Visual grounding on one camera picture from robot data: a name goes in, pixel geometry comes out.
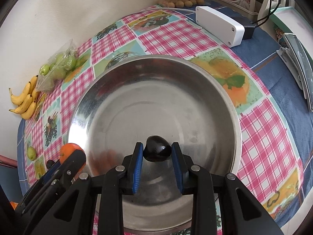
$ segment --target orange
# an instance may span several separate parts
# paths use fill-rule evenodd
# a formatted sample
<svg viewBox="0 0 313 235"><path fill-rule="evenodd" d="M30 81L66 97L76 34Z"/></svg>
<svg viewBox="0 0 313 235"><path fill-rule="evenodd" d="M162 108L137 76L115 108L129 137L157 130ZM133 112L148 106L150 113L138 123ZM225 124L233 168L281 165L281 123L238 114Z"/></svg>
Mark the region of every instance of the orange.
<svg viewBox="0 0 313 235"><path fill-rule="evenodd" d="M76 150L79 149L81 151L83 151L83 149L75 144L75 143L66 143L65 145L63 145L60 149L60 163L64 163L64 161ZM86 165L86 163L84 163L84 165L81 167L81 169L78 171L82 171L82 169L84 168L84 166Z"/></svg>

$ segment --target blue gripper pad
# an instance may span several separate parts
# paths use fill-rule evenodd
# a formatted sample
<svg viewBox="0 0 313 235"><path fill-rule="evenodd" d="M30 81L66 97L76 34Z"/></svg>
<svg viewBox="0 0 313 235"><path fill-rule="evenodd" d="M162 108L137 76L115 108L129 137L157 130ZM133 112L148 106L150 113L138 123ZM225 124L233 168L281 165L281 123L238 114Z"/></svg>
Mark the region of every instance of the blue gripper pad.
<svg viewBox="0 0 313 235"><path fill-rule="evenodd" d="M136 151L136 148L138 148L138 147L139 147L139 151L138 151L137 160L135 163L134 173L133 173L133 188L132 189L133 189L134 194L137 192L137 190L139 188L141 168L142 168L142 160L143 160L143 144L140 143L140 145L139 145L137 143L136 147L135 147L135 151Z"/></svg>
<svg viewBox="0 0 313 235"><path fill-rule="evenodd" d="M177 187L178 187L180 193L183 193L183 174L182 174L181 167L179 165L179 160L178 160L178 156L177 156L177 152L176 152L176 150L178 150L178 149L175 149L175 145L176 145L175 143L172 144L172 162L173 162L173 168L174 168Z"/></svg>

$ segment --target pink checkered pattern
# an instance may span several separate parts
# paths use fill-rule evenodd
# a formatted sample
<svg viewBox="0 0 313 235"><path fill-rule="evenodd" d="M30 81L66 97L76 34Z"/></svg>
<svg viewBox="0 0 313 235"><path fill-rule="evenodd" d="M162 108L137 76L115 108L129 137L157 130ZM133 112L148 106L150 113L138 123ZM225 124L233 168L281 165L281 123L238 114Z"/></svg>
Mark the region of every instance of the pink checkered pattern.
<svg viewBox="0 0 313 235"><path fill-rule="evenodd" d="M37 181L33 162L31 163L31 165L26 167L26 172L28 176L29 186L32 186Z"/></svg>
<svg viewBox="0 0 313 235"><path fill-rule="evenodd" d="M72 111L85 89L94 80L92 67L85 70L61 94L62 134L67 132Z"/></svg>
<svg viewBox="0 0 313 235"><path fill-rule="evenodd" d="M138 38L151 54L171 55L181 58L193 56L198 52L218 44L185 20L178 20Z"/></svg>
<svg viewBox="0 0 313 235"><path fill-rule="evenodd" d="M147 9L151 9L151 8L158 8L158 6L151 6L151 7L148 7ZM135 21L137 19L140 19L146 15L149 15L153 12L156 12L157 10L152 10L152 11L145 11L145 12L142 12L142 13L136 13L136 14L133 14L133 15L129 15L127 17L124 17L122 20L124 21L125 24L129 24L130 22L132 21Z"/></svg>
<svg viewBox="0 0 313 235"><path fill-rule="evenodd" d="M79 57L81 54L85 53L89 48L91 48L91 45L92 43L90 38L77 49L77 56Z"/></svg>
<svg viewBox="0 0 313 235"><path fill-rule="evenodd" d="M45 151L44 158L45 161L54 160L57 161L59 159L59 150L63 145L62 136L60 136L57 140L55 140Z"/></svg>
<svg viewBox="0 0 313 235"><path fill-rule="evenodd" d="M162 11L165 11L166 13L175 15L176 17L179 17L181 19L186 19L187 17L185 17L183 14L177 12L177 11L170 11L170 10L164 10L163 8L160 8Z"/></svg>
<svg viewBox="0 0 313 235"><path fill-rule="evenodd" d="M27 147L27 143L25 144L25 141L24 141L24 166L25 168L27 168L26 147Z"/></svg>
<svg viewBox="0 0 313 235"><path fill-rule="evenodd" d="M62 85L62 81L59 80L55 84L54 90L51 93L47 94L46 99L45 99L43 106L42 106L42 113L44 113L47 110L47 108L51 105L51 103L60 96L61 85Z"/></svg>
<svg viewBox="0 0 313 235"><path fill-rule="evenodd" d="M250 69L250 67L248 65L246 65L240 58L239 56L237 56L229 47L227 47L225 44L221 45L221 47L225 50L228 51L228 53L235 59L237 60L237 62L241 65L241 68L245 69L250 75L251 77L259 83L262 91L264 92L264 94L266 94L267 96L270 95L270 92L268 91L268 89L266 88L266 86L263 84L263 82L261 81L261 79L254 73L253 70Z"/></svg>
<svg viewBox="0 0 313 235"><path fill-rule="evenodd" d="M287 178L297 160L287 129L268 99L243 116L240 125L243 146L238 177L263 202Z"/></svg>
<svg viewBox="0 0 313 235"><path fill-rule="evenodd" d="M27 138L32 130L32 122L33 122L34 116L32 116L29 120L26 120L25 124L25 137Z"/></svg>
<svg viewBox="0 0 313 235"><path fill-rule="evenodd" d="M94 214L94 227L92 230L92 235L98 235L98 221L99 221L98 215L97 215L97 213L95 213Z"/></svg>
<svg viewBox="0 0 313 235"><path fill-rule="evenodd" d="M43 153L43 118L41 117L32 128L32 146L37 150L37 156Z"/></svg>
<svg viewBox="0 0 313 235"><path fill-rule="evenodd" d="M122 26L107 34L92 46L91 62L95 64L117 48L136 38L128 26Z"/></svg>

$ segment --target white cable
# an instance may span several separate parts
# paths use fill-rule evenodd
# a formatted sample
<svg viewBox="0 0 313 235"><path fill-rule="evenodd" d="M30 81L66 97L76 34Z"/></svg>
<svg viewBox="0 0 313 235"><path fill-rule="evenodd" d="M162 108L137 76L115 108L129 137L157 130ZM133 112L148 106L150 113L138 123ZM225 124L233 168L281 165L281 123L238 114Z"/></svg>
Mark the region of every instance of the white cable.
<svg viewBox="0 0 313 235"><path fill-rule="evenodd" d="M128 17L128 16L130 16L130 15L134 15L134 14L137 14L137 13L146 12L146 11L159 11L159 10L186 11L186 12L196 13L196 12L193 11L193 10L180 9L180 8L151 8L151 9L146 9L146 10L142 10L142 11L133 12L133 13L131 13L131 14L128 14L128 15L126 15L126 16L123 16L122 18Z"/></svg>

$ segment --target banana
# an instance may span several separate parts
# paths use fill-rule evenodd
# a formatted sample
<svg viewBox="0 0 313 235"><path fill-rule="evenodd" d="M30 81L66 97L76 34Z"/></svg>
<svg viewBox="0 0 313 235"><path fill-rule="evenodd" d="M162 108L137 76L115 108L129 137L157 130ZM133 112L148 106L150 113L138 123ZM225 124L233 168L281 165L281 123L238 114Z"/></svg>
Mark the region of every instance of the banana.
<svg viewBox="0 0 313 235"><path fill-rule="evenodd" d="M36 101L32 101L31 105L29 105L29 108L21 114L21 117L24 118L25 120L28 120L32 117L36 109Z"/></svg>
<svg viewBox="0 0 313 235"><path fill-rule="evenodd" d="M31 79L30 79L30 90L29 90L29 94L31 94L35 87L36 87L36 84L37 84L37 79L38 79L38 75L36 76L33 76Z"/></svg>
<svg viewBox="0 0 313 235"><path fill-rule="evenodd" d="M32 100L37 101L38 94L39 92L37 92L36 89L34 89L32 91Z"/></svg>
<svg viewBox="0 0 313 235"><path fill-rule="evenodd" d="M27 95L25 100L20 106L18 106L15 110L10 109L9 111L15 114L22 114L28 109L31 103L32 103L32 95Z"/></svg>
<svg viewBox="0 0 313 235"><path fill-rule="evenodd" d="M11 95L11 102L15 105L21 105L23 101L25 100L26 96L28 95L29 91L30 91L30 81L27 82L26 86L24 87L23 92L19 96L15 96L14 94L12 94L12 90L11 88L9 88L9 92Z"/></svg>

